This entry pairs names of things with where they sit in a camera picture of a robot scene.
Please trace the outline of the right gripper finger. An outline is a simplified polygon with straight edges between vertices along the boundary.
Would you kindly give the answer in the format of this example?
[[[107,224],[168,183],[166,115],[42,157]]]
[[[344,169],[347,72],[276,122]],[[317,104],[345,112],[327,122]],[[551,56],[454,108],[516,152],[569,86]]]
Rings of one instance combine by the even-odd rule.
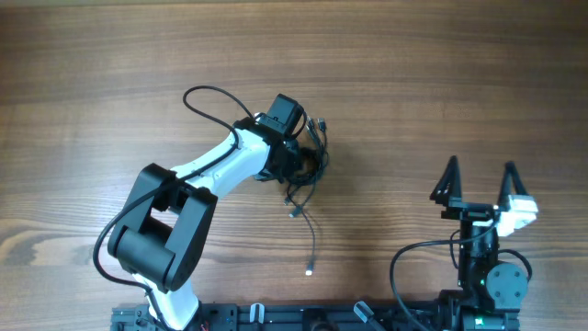
[[[504,165],[503,179],[497,204],[499,206],[505,206],[510,195],[528,195],[513,161],[509,161]]]
[[[458,158],[455,155],[449,158],[443,175],[430,195],[430,200],[440,205],[452,205],[462,201]]]

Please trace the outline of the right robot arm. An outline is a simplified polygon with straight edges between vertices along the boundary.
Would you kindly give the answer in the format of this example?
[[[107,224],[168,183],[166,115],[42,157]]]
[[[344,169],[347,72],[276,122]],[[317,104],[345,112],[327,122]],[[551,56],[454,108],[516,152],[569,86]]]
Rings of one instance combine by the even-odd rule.
[[[538,206],[513,162],[504,166],[494,204],[462,199],[458,158],[451,156],[430,199],[445,207],[441,217],[460,222],[457,291],[443,290],[431,323],[435,330],[519,330],[519,313],[532,278],[528,260],[499,239],[537,219]]]

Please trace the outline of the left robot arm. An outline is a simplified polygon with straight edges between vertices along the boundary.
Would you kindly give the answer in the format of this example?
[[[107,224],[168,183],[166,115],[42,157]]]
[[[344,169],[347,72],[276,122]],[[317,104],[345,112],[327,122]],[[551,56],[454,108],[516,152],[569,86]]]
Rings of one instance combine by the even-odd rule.
[[[145,290],[162,329],[195,325],[200,301],[189,278],[203,252],[220,199],[249,177],[284,182],[301,170],[296,141],[302,105],[277,95],[266,113],[230,126],[229,136],[198,159],[165,169],[147,165],[104,238],[107,251]]]

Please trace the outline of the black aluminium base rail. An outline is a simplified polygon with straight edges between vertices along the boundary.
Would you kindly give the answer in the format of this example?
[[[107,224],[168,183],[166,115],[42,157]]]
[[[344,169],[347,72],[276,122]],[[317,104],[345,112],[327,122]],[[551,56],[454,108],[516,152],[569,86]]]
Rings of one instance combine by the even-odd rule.
[[[438,302],[415,302],[409,312],[431,330],[519,331],[517,313],[455,311]],[[400,306],[368,305],[263,305],[206,303],[185,327],[200,331],[312,331],[415,330]]]

